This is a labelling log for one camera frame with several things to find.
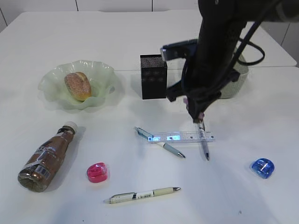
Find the pen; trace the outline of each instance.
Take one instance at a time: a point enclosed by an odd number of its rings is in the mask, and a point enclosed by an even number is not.
[[[207,146],[207,141],[206,141],[204,122],[203,121],[199,122],[198,127],[199,127],[199,135],[201,137],[202,150],[204,151],[206,160],[210,160],[210,153],[209,153],[209,148]]]
[[[137,131],[137,133],[142,136],[145,139],[148,139],[148,137],[154,137],[152,134],[146,132],[145,130],[139,128],[139,127],[134,127],[134,129]],[[162,148],[166,149],[168,152],[171,152],[172,154],[186,158],[184,154],[182,154],[180,151],[172,147],[171,145],[165,143],[165,142],[156,142],[157,145],[161,146]]]
[[[181,188],[162,188],[162,189],[150,190],[150,191],[145,191],[140,193],[131,192],[131,193],[119,194],[119,195],[114,195],[107,200],[104,200],[104,203],[114,204],[119,202],[128,202],[137,199],[172,194],[177,190],[181,190]]]

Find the plastic bottle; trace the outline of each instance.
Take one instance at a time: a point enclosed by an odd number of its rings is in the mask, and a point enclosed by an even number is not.
[[[36,150],[18,175],[21,185],[34,192],[43,192],[49,186],[77,128],[75,123],[66,122],[53,138]]]

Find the white table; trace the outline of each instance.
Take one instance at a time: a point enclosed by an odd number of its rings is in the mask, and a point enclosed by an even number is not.
[[[133,126],[150,132],[193,128],[182,98],[141,100],[138,71],[116,72],[122,88],[102,108],[51,110],[37,96],[43,68],[30,60],[0,64],[1,223],[297,223],[298,68],[251,68],[235,98],[208,108],[206,126],[217,139],[206,161],[198,144],[174,145],[186,155],[180,159],[135,135]],[[170,83],[178,75],[170,71]],[[79,132],[51,185],[43,193],[24,189],[18,172],[68,120]],[[261,157],[276,166],[268,180],[249,169]],[[86,170],[100,161],[110,166],[110,180],[90,183]],[[182,190],[172,195],[102,202],[114,194],[177,186]]]
[[[21,14],[0,34],[0,62],[19,62],[45,68],[85,59],[103,61],[115,70],[140,70],[140,55],[159,54],[169,43],[197,38],[201,24],[198,10],[166,12],[31,12]],[[296,61],[262,28],[252,41],[266,52],[260,67],[295,66]],[[251,47],[245,59],[261,54]],[[182,60],[169,63],[181,69]]]

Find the white wall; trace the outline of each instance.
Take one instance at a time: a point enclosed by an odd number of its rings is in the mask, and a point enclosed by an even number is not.
[[[0,0],[0,8],[8,24],[22,12],[77,10],[75,0]]]
[[[198,9],[198,0],[153,0],[153,11]]]
[[[1,8],[0,8],[0,32],[2,30],[4,30],[5,27],[6,27],[6,23],[5,23],[5,20],[4,20],[3,16],[2,16]]]
[[[79,11],[150,12],[151,0],[77,0]]]

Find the green glass bowl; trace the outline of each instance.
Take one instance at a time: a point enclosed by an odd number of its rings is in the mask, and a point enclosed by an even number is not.
[[[85,101],[76,100],[68,91],[64,77],[72,72],[83,72],[91,85],[92,96]],[[114,86],[114,69],[103,62],[79,60],[61,64],[43,76],[38,89],[49,102],[57,102],[65,109],[83,110],[89,106],[99,106]]]

